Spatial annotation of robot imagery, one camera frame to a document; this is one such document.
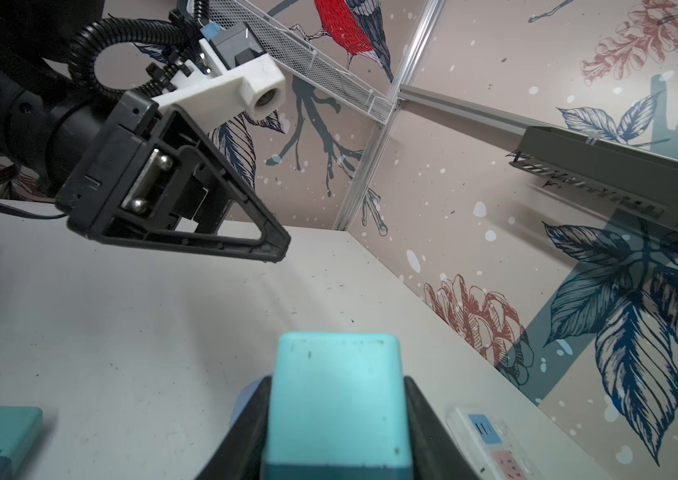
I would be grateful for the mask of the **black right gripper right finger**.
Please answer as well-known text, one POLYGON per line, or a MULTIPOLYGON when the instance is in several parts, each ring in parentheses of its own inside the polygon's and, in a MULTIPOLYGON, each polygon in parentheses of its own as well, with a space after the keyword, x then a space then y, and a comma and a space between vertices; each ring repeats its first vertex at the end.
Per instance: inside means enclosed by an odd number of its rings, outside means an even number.
POLYGON ((404 377, 409 437, 416 480, 478 480, 411 376, 404 377))

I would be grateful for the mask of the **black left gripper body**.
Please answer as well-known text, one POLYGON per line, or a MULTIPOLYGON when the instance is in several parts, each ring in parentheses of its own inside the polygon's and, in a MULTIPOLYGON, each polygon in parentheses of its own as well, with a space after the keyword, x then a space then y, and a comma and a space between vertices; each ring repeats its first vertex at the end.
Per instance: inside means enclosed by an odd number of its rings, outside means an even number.
POLYGON ((183 232, 207 198, 207 137, 180 107, 128 91, 56 198, 89 240, 204 240, 183 232))

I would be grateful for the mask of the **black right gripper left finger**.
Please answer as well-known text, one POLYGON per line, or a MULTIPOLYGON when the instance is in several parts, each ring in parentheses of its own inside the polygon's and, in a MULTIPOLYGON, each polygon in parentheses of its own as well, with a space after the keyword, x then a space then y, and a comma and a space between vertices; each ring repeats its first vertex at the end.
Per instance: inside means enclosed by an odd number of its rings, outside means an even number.
POLYGON ((272 376, 265 376, 197 480, 262 478, 271 387, 272 376))

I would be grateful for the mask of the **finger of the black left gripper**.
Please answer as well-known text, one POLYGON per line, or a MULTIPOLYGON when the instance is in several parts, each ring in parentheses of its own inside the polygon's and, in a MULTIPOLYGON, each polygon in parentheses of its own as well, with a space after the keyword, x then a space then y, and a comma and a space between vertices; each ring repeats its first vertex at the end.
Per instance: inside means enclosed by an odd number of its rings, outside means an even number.
POLYGON ((272 263, 285 258, 290 235, 232 163, 206 137, 207 198, 194 218, 183 219, 178 226, 183 232, 205 228, 206 239, 101 240, 102 243, 272 263))

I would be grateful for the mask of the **white long power strip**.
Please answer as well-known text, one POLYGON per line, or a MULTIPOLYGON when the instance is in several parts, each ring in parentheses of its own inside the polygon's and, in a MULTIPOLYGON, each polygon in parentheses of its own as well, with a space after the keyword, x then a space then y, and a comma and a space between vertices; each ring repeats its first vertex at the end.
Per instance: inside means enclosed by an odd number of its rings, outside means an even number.
POLYGON ((544 479, 507 424, 498 417, 457 406, 447 414, 446 425, 479 479, 544 479))

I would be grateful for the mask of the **blue square power strip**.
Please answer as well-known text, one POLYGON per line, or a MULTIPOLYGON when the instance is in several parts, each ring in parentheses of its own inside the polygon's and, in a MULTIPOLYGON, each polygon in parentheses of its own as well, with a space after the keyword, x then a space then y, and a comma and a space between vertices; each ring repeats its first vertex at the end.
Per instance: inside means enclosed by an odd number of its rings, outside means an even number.
POLYGON ((240 394, 238 395, 235 405, 233 407, 233 411, 231 414, 231 419, 229 423, 229 427, 232 428, 234 424, 237 422, 237 419, 240 417, 242 414, 243 410, 249 403, 250 399, 258 389, 260 383, 264 380, 264 377, 259 378, 252 383, 248 384, 246 387, 244 387, 240 394))

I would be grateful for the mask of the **teal charger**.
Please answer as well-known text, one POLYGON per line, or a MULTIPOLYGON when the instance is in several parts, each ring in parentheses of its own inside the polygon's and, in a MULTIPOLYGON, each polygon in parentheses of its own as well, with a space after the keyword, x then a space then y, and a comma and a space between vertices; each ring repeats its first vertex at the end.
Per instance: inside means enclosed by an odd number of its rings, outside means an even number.
POLYGON ((397 338, 304 332, 280 338, 262 476, 413 478, 397 338))

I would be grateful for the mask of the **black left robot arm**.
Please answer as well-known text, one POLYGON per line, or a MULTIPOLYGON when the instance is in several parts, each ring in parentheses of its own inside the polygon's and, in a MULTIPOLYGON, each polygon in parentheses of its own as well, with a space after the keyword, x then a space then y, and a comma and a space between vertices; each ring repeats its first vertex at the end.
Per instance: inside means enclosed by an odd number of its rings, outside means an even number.
POLYGON ((283 104, 265 41, 207 1, 167 20, 103 10, 0 1, 0 184, 36 172, 57 216, 102 244, 282 260, 290 235, 232 135, 283 104))

